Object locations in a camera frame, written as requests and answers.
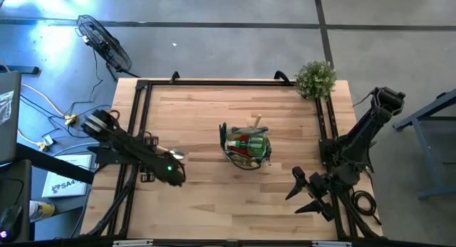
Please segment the wooden table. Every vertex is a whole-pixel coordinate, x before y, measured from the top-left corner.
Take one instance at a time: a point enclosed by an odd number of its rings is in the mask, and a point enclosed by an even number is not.
[[[124,129],[136,81],[121,78],[115,93],[113,109],[120,112]],[[346,134],[356,123],[347,81],[336,82],[332,98],[339,134]],[[252,126],[258,114],[259,126],[269,127],[272,164],[243,171],[223,157],[218,127],[223,122],[228,127]],[[293,88],[154,86],[146,130],[160,138],[160,145],[185,152],[187,182],[180,188],[141,183],[138,177],[128,238],[336,239],[334,221],[316,213],[294,214],[311,201],[307,194],[285,201],[294,185],[292,167],[301,166],[308,175],[325,172],[319,159],[315,102],[303,100]],[[91,230],[111,205],[118,170],[118,165],[109,165],[95,176],[81,233]],[[365,175],[355,189],[373,192]],[[123,209],[122,205],[117,230]],[[341,213],[348,231],[345,210]],[[366,222],[382,234],[373,218]]]

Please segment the green plant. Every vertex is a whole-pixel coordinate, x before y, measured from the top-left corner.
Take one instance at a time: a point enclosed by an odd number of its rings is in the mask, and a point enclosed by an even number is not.
[[[325,61],[311,61],[294,76],[296,91],[307,100],[326,97],[336,84],[336,72]]]

